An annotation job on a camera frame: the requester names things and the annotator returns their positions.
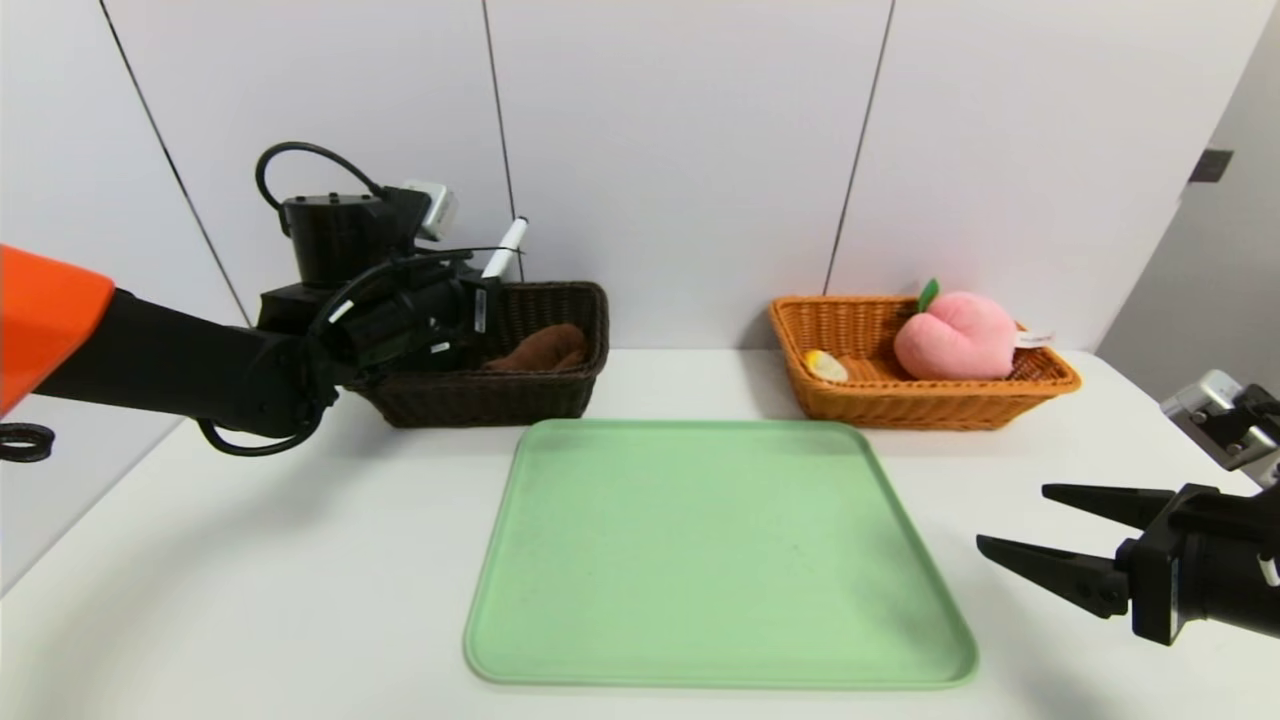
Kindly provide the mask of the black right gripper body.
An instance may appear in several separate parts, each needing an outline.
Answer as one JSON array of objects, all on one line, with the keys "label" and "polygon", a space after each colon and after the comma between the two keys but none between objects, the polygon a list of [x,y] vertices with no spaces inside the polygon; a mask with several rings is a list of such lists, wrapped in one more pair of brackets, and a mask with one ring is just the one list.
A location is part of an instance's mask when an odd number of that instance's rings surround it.
[{"label": "black right gripper body", "polygon": [[1184,486],[1126,546],[1132,629],[1170,646],[1192,621],[1277,637],[1277,487]]}]

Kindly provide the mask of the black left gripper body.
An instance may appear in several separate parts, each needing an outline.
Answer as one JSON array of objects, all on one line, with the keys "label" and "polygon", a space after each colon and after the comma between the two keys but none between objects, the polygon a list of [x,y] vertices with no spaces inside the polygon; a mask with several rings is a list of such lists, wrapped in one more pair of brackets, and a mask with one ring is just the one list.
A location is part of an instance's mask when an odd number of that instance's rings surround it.
[{"label": "black left gripper body", "polygon": [[502,297],[502,281],[476,273],[434,281],[411,291],[415,333],[403,368],[461,372],[475,366],[488,332],[497,323],[494,311]]}]

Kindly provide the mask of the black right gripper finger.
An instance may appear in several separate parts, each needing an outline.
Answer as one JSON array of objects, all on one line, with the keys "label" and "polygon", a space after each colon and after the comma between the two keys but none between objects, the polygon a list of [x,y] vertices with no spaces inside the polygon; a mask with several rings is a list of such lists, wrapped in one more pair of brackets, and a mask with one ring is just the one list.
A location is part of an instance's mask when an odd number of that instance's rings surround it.
[{"label": "black right gripper finger", "polygon": [[978,536],[975,546],[991,562],[1097,618],[1123,616],[1129,611],[1128,574],[1112,559],[991,536]]},{"label": "black right gripper finger", "polygon": [[1061,483],[1044,484],[1041,493],[1047,500],[1137,530],[1147,530],[1176,495],[1169,489]]}]

